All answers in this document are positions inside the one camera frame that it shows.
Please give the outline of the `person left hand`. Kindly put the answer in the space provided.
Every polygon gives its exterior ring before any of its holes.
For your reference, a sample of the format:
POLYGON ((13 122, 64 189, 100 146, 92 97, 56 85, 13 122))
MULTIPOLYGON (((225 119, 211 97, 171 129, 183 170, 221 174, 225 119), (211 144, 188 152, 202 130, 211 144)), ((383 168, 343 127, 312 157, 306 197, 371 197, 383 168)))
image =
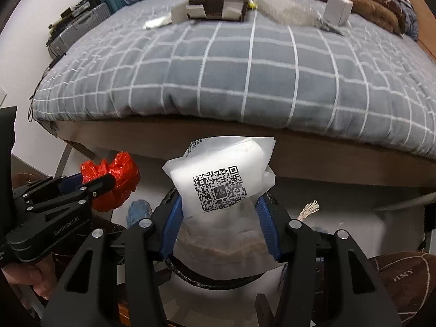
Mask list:
POLYGON ((49 300, 57 286, 55 264, 48 255, 37 264, 9 264, 2 268, 4 277, 11 285, 32 286, 35 293, 49 300))

